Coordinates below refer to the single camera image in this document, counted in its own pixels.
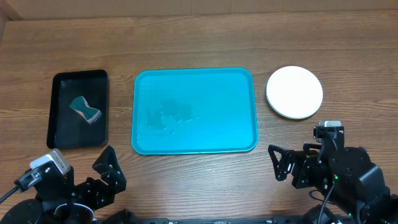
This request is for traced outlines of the green and pink sponge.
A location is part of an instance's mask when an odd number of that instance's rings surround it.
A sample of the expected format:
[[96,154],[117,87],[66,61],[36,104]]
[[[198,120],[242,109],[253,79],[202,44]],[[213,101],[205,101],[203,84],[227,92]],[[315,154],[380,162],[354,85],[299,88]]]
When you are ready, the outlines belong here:
[[69,107],[77,112],[88,124],[94,123],[100,116],[101,111],[91,107],[83,96],[76,97]]

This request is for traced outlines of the white plate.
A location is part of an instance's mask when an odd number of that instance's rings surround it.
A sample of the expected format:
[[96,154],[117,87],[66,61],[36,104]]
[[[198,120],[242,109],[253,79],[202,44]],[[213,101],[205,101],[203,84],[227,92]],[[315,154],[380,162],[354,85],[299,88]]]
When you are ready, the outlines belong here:
[[323,88],[319,79],[306,68],[286,66],[270,76],[266,98],[279,115],[289,119],[305,119],[320,109]]

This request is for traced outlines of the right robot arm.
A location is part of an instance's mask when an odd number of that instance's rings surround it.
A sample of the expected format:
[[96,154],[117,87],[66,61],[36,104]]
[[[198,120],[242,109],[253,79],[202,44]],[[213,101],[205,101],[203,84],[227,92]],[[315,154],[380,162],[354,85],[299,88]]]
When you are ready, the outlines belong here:
[[299,223],[397,223],[397,196],[364,148],[324,142],[268,152],[278,181],[292,174],[296,189],[314,187],[324,197]]

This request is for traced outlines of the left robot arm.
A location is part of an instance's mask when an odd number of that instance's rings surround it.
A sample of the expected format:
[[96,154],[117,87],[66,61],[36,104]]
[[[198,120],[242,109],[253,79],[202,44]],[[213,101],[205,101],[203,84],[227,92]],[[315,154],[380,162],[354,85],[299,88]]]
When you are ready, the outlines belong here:
[[36,196],[13,206],[1,223],[137,223],[126,209],[102,220],[95,215],[97,210],[114,203],[116,194],[126,189],[127,181],[115,150],[107,146],[92,168],[100,178],[89,177],[76,184],[73,167],[58,149],[33,160],[30,168],[15,180],[14,188],[1,200],[30,188],[36,190]]

